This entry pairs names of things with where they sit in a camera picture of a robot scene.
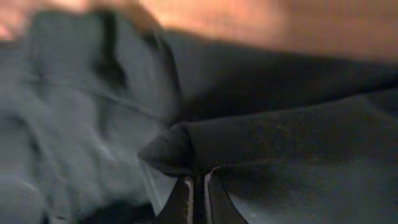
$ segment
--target clothing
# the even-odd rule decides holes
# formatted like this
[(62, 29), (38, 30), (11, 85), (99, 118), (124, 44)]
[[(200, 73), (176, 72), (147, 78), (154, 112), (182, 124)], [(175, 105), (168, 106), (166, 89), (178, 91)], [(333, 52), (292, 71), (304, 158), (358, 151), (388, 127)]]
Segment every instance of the clothing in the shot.
[(0, 74), (1, 223), (138, 223), (211, 171), (249, 223), (396, 217), (397, 67), (46, 13)]

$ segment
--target wooden surface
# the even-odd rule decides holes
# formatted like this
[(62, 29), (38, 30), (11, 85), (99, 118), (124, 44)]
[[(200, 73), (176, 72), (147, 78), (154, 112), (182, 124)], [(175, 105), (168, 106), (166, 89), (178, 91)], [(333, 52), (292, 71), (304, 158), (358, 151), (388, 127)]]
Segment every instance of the wooden surface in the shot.
[(312, 55), (398, 61), (397, 0), (140, 3), (167, 29), (189, 31), (210, 39)]

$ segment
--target gray fabric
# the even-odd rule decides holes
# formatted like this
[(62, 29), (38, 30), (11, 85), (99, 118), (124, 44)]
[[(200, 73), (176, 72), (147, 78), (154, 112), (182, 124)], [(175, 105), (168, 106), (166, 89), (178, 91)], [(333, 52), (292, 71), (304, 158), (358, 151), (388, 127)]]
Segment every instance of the gray fabric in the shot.
[(0, 142), (6, 168), (0, 179), (8, 189), (9, 176), (28, 182), (35, 191), (27, 198), (37, 200), (36, 208), (7, 210), (34, 209), (51, 223), (76, 223), (117, 201), (149, 203), (136, 154), (167, 127), (176, 97), (158, 52), (129, 23), (116, 22), (111, 44), (126, 89), (110, 85), (112, 72), (103, 77), (95, 70), (107, 41), (99, 15), (41, 15), (26, 39), (1, 50), (0, 119), (7, 125), (0, 133), (7, 141)]

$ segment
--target black cloth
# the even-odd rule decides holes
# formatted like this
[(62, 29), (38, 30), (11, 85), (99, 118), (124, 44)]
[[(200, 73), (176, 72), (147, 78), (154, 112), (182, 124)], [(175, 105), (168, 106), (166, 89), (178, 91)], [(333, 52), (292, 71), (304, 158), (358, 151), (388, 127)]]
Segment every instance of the black cloth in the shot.
[(1, 223), (143, 222), (215, 167), (249, 223), (396, 217), (394, 66), (142, 37), (106, 13), (42, 14), (0, 48)]

